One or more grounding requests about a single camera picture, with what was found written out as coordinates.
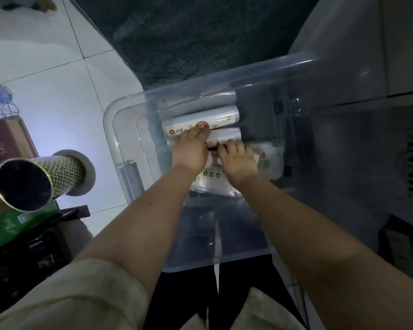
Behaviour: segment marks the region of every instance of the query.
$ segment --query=beige sleeve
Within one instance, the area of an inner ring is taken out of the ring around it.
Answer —
[[[69,264],[0,314],[0,329],[140,329],[147,293],[119,266],[87,259]]]

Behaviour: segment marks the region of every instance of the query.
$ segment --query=beige shirt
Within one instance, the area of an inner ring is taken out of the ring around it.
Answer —
[[[72,263],[0,314],[0,329],[122,330],[140,329],[148,308],[147,293],[125,270],[110,262]],[[251,288],[231,330],[304,330],[283,306]],[[194,315],[181,330],[205,329]]]

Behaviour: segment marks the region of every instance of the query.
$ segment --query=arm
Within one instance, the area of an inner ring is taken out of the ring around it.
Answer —
[[[173,147],[173,167],[105,227],[75,261],[115,263],[142,284],[149,298],[170,252],[184,198],[204,168],[209,131],[184,131]]]
[[[413,280],[325,216],[258,176],[252,150],[219,148],[248,201],[327,329],[413,329]]]

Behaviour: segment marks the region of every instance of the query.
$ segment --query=hand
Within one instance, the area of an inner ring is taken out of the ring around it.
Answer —
[[[188,168],[193,179],[202,172],[207,164],[208,149],[205,144],[209,130],[197,127],[185,130],[181,139],[173,146],[173,166]]]
[[[245,144],[240,140],[236,142],[228,140],[226,148],[223,145],[219,146],[218,153],[226,177],[236,189],[239,189],[239,186],[249,177],[259,174],[252,148],[245,147]]]

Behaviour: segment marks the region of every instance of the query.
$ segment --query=black pants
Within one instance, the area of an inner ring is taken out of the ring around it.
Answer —
[[[220,264],[219,293],[213,266],[162,272],[143,328],[179,330],[194,314],[205,321],[209,308],[209,328],[227,330],[242,310],[251,287],[276,300],[304,325],[272,264],[272,256],[264,255]]]

